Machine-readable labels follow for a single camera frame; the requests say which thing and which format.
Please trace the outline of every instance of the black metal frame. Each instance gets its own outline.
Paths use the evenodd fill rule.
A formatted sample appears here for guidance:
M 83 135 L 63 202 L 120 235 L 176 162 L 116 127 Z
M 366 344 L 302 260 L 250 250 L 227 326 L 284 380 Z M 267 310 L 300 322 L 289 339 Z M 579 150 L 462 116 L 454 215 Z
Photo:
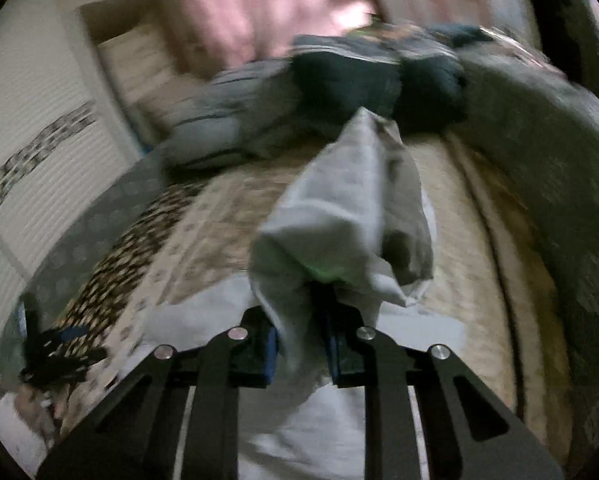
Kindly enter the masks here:
M 338 304 L 332 290 L 318 291 L 333 380 L 365 387 L 366 480 L 421 478 L 409 385 L 431 479 L 563 480 L 548 451 L 450 349 L 403 348 L 364 327 L 359 311 Z M 238 388 L 266 387 L 276 352 L 276 332 L 260 307 L 202 348 L 158 347 L 52 450 L 38 479 L 172 478 L 184 423 L 182 478 L 236 480 Z

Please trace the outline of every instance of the leopard print fabric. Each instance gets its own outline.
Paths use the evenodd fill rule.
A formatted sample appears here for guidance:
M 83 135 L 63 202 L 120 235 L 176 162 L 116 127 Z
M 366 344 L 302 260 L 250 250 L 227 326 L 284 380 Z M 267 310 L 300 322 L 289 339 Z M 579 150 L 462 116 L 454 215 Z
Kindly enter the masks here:
M 100 261 L 90 280 L 68 304 L 57 323 L 62 329 L 86 325 L 86 336 L 62 345 L 57 354 L 81 356 L 101 346 L 126 308 L 128 298 L 146 274 L 154 256 L 168 239 L 208 179 L 173 184 L 142 213 Z

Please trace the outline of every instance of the pillow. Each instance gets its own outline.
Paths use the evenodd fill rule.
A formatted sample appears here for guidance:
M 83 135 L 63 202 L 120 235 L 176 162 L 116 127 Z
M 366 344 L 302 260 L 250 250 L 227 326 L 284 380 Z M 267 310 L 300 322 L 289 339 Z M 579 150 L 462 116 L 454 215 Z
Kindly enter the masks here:
M 108 73 L 127 104 L 170 81 L 175 60 L 153 15 L 136 27 L 99 45 Z
M 399 60 L 375 41 L 298 36 L 291 63 L 302 92 L 301 115 L 321 133 L 337 138 L 361 107 L 393 115 L 401 92 Z
M 402 135 L 442 132 L 465 115 L 464 73 L 454 56 L 402 58 L 402 93 L 393 117 Z
M 174 107 L 185 106 L 194 99 L 206 82 L 190 74 L 180 74 L 163 85 L 144 94 L 135 104 L 132 114 L 141 116 L 150 123 L 158 134 L 157 140 L 169 135 L 167 116 Z
M 54 422 L 41 404 L 43 399 L 41 392 L 28 386 L 0 398 L 0 441 L 31 478 L 55 441 Z
M 370 22 L 370 0 L 179 0 L 182 14 L 224 68 L 281 57 L 296 34 L 339 36 Z
M 244 156 L 270 156 L 296 133 L 298 92 L 285 60 L 248 63 L 219 73 L 194 99 L 174 104 L 164 122 L 170 165 L 227 166 Z

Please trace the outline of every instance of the towel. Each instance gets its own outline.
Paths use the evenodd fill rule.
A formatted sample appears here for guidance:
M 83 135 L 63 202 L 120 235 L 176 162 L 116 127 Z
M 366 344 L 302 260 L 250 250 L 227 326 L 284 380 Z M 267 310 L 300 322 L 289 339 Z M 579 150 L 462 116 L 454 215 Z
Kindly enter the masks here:
M 332 283 L 369 326 L 383 301 L 419 301 L 433 278 L 431 211 L 395 123 L 360 108 L 286 190 L 250 248 L 250 284 L 289 371 L 321 352 L 311 282 Z

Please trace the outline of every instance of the metal screw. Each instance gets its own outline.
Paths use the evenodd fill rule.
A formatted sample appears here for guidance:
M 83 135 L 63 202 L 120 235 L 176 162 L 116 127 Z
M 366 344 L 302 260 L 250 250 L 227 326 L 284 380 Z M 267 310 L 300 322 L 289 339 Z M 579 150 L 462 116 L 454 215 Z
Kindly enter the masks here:
M 451 350 L 445 345 L 435 345 L 431 348 L 431 355 L 435 357 L 435 359 L 444 361 L 444 359 L 451 357 Z
M 248 337 L 248 331 L 243 326 L 235 326 L 228 331 L 228 337 L 234 341 L 243 341 Z
M 175 353 L 175 350 L 170 345 L 159 345 L 154 349 L 153 355 L 161 361 L 170 359 Z
M 371 328 L 369 326 L 360 326 L 357 329 L 356 333 L 357 333 L 357 339 L 362 339 L 364 341 L 371 341 L 377 335 L 377 332 L 375 332 L 375 329 Z

